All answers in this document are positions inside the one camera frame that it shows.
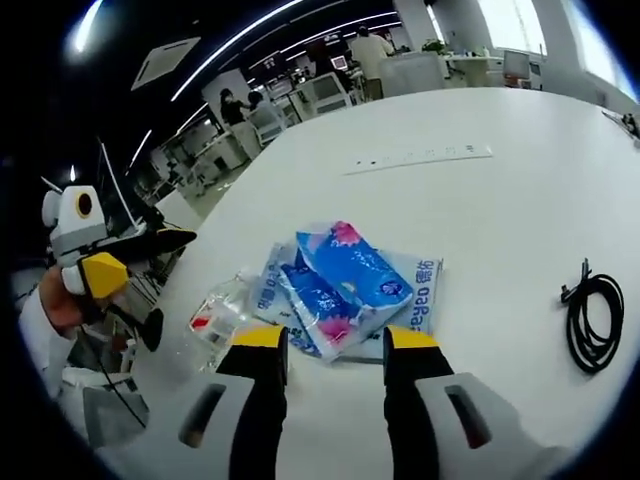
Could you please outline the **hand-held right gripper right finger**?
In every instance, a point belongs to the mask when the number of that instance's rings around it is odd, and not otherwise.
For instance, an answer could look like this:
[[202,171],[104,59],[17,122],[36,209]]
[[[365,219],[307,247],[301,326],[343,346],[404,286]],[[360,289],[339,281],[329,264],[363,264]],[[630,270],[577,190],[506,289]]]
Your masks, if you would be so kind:
[[515,409],[469,373],[455,373],[436,340],[384,329],[384,417],[395,479],[516,479]]

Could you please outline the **person's left hand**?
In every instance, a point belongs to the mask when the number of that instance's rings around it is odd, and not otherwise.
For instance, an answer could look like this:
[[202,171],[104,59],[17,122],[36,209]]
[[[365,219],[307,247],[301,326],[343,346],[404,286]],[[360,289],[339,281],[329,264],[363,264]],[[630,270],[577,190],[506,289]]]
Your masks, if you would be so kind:
[[46,271],[38,291],[41,305],[54,330],[60,336],[74,337],[83,323],[83,314],[74,296],[64,286],[60,267],[54,266]]

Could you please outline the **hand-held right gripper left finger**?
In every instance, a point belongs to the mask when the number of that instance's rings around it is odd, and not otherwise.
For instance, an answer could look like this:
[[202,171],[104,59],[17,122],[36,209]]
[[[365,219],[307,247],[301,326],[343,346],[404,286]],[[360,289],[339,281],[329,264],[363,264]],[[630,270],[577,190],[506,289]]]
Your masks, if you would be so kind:
[[179,430],[194,456],[181,479],[276,477],[287,368],[285,327],[248,327],[234,335]]

